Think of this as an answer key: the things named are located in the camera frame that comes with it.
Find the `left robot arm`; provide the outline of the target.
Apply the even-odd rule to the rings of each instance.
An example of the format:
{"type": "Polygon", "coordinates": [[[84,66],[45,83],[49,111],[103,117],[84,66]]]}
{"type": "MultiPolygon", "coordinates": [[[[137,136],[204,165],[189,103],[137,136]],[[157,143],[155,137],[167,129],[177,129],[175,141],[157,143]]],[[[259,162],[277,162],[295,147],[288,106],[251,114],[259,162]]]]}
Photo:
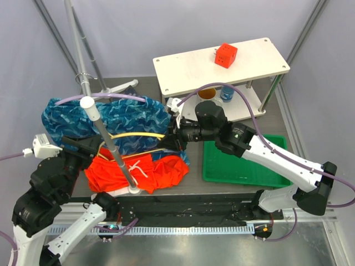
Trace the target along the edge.
{"type": "Polygon", "coordinates": [[[106,192],[99,192],[87,210],[64,233],[45,244],[45,238],[61,206],[72,197],[81,171],[86,170],[99,151],[101,137],[62,138],[71,150],[52,145],[46,134],[35,135],[32,148],[24,149],[25,157],[41,159],[31,174],[30,189],[15,203],[13,248],[9,265],[62,265],[74,247],[104,220],[118,214],[118,201],[106,192]]]}

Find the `yellow clothes hanger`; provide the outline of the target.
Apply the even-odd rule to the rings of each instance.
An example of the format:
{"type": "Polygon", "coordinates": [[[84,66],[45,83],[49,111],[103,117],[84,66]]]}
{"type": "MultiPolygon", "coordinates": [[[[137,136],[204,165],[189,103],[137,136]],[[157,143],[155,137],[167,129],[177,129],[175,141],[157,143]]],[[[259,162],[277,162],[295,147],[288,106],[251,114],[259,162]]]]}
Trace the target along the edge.
{"type": "MultiPolygon", "coordinates": [[[[124,137],[133,137],[133,136],[154,137],[154,138],[156,138],[158,140],[161,140],[165,135],[164,134],[153,133],[153,132],[125,132],[125,133],[116,134],[116,135],[109,134],[109,136],[110,136],[110,138],[112,140],[120,139],[120,138],[124,138],[124,137]]],[[[100,144],[99,151],[97,152],[97,156],[100,157],[100,158],[105,159],[106,161],[110,161],[108,158],[106,158],[105,156],[103,156],[100,153],[100,149],[102,148],[102,146],[104,144],[105,144],[104,141],[100,144]]],[[[152,151],[141,152],[141,153],[134,154],[134,155],[124,156],[124,158],[130,158],[130,157],[140,156],[140,155],[144,155],[144,154],[150,154],[150,153],[157,152],[157,151],[162,151],[162,150],[164,150],[164,149],[155,149],[155,150],[152,150],[152,151]]]]}

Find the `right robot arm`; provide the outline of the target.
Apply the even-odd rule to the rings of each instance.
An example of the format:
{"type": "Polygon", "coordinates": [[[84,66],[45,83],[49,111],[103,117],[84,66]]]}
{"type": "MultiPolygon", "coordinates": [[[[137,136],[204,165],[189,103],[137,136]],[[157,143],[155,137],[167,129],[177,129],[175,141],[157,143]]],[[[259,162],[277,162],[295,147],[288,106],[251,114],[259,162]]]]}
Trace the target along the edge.
{"type": "Polygon", "coordinates": [[[188,142],[214,141],[221,152],[262,165],[287,178],[292,185],[276,190],[256,192],[250,205],[251,214],[258,219],[284,208],[300,208],[315,215],[325,214],[333,186],[328,175],[336,165],[322,165],[304,160],[265,140],[261,134],[240,122],[230,122],[222,107],[213,101],[203,101],[195,107],[197,121],[182,116],[183,103],[169,98],[166,104],[171,115],[167,133],[158,147],[184,151],[188,142]]]}

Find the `orange shorts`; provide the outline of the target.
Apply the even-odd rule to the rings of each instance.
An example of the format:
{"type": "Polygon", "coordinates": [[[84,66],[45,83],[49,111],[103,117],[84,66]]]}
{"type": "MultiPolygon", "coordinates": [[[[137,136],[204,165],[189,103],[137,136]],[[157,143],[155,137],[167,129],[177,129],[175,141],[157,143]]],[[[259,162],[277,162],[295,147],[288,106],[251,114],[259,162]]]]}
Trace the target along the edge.
{"type": "MultiPolygon", "coordinates": [[[[167,155],[156,161],[152,154],[129,156],[124,162],[141,190],[152,194],[155,190],[178,185],[189,173],[189,167],[178,155],[167,155]]],[[[100,149],[91,165],[84,170],[88,186],[93,192],[113,192],[129,183],[108,149],[100,149]]]]}

